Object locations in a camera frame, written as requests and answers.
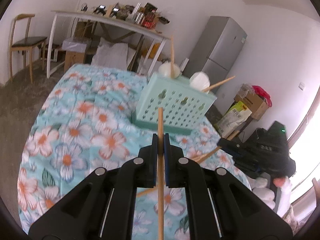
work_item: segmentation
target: mint green basket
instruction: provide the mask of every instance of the mint green basket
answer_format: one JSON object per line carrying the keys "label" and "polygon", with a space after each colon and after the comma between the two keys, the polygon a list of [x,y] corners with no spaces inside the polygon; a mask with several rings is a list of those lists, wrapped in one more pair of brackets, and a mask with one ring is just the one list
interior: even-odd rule
{"label": "mint green basket", "polygon": [[163,107],[164,132],[189,135],[217,99],[193,89],[189,79],[170,79],[154,73],[143,89],[132,122],[141,128],[156,130],[158,108]]}

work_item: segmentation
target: wooden chair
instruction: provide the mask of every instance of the wooden chair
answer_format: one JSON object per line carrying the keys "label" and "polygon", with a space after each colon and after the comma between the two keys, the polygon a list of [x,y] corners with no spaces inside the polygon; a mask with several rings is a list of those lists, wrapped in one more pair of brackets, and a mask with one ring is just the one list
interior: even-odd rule
{"label": "wooden chair", "polygon": [[[15,17],[14,22],[13,22],[13,27],[12,27],[12,33],[11,33],[11,40],[10,40],[10,47],[9,47],[9,64],[10,64],[10,79],[11,82],[13,81],[13,76],[12,76],[12,52],[13,51],[22,51],[23,54],[23,68],[26,67],[26,54],[27,51],[29,51],[29,69],[30,69],[30,80],[31,84],[33,83],[33,78],[32,78],[32,54],[33,54],[33,49],[37,46],[40,46],[42,44],[43,48],[43,56],[42,56],[42,70],[44,70],[44,56],[45,56],[45,46],[46,46],[46,41],[47,37],[28,37],[29,34],[29,29],[30,29],[30,22],[31,18],[33,18],[35,14],[19,14],[17,17]],[[26,28],[26,35],[25,38],[17,41],[16,43],[12,44],[13,42],[13,33],[14,33],[14,28],[16,26],[16,22],[22,19],[28,18],[28,24]]]}

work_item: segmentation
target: silver screw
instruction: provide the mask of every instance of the silver screw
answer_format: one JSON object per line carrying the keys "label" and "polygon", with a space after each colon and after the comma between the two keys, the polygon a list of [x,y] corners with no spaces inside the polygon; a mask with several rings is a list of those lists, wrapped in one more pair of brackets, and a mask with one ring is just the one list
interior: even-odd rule
{"label": "silver screw", "polygon": [[185,157],[182,157],[182,158],[180,158],[178,160],[178,162],[181,163],[181,164],[187,164],[189,162],[189,160],[187,158],[185,158]]}
{"label": "silver screw", "polygon": [[95,173],[96,173],[98,176],[103,175],[105,172],[106,172],[106,170],[105,170],[104,168],[102,168],[102,167],[97,168],[97,169],[95,170]]}
{"label": "silver screw", "polygon": [[143,159],[142,158],[135,158],[134,160],[133,160],[133,162],[135,163],[135,164],[142,164],[143,163]]}
{"label": "silver screw", "polygon": [[217,173],[221,176],[226,175],[227,171],[224,168],[218,168]]}

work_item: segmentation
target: wall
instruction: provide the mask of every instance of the wall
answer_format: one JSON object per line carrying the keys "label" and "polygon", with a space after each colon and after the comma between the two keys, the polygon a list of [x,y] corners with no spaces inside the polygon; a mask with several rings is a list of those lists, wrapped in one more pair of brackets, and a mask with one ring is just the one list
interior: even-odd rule
{"label": "wall", "polygon": [[[79,0],[12,0],[5,14],[0,20],[0,84],[5,84],[10,78],[8,47],[11,36],[13,19],[20,13],[35,13],[32,19],[29,36],[50,36],[54,13],[51,10],[74,10]],[[24,38],[27,19],[16,24],[14,42]],[[54,42],[62,42],[67,34],[69,18],[58,19]],[[34,59],[38,58],[38,50],[34,52]],[[13,74],[23,68],[21,53],[12,55]]]}
{"label": "wall", "polygon": [[[320,23],[287,9],[257,5],[246,6],[246,19],[248,39],[229,73],[236,78],[219,89],[215,106],[224,113],[242,83],[259,85],[273,106],[246,128],[244,138],[274,120],[283,123],[290,136],[319,88]],[[300,82],[304,91],[298,88]]]}
{"label": "wall", "polygon": [[[159,24],[157,29],[164,34],[174,34],[175,62],[180,64],[193,50],[202,33],[209,16],[231,16],[240,25],[244,21],[244,2],[242,0],[81,0],[80,4],[87,3],[88,7],[97,7],[120,2],[136,5],[147,2],[158,7],[171,21],[167,25]],[[170,54],[170,44],[164,47],[164,53]]]}

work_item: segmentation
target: floral tablecloth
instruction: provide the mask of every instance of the floral tablecloth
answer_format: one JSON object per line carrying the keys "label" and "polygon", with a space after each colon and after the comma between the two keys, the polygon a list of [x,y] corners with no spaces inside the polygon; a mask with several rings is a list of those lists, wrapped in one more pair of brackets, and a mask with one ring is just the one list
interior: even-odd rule
{"label": "floral tablecloth", "polygon": [[[132,72],[75,65],[57,83],[32,126],[22,153],[18,203],[30,226],[97,167],[115,169],[151,144],[154,131],[131,124],[147,79]],[[219,135],[206,118],[190,136],[170,134],[191,158],[212,151]],[[231,156],[218,151],[203,167],[224,167],[250,188]],[[165,188],[164,236],[189,239],[183,189]],[[157,239],[157,192],[137,198],[132,239]]]}

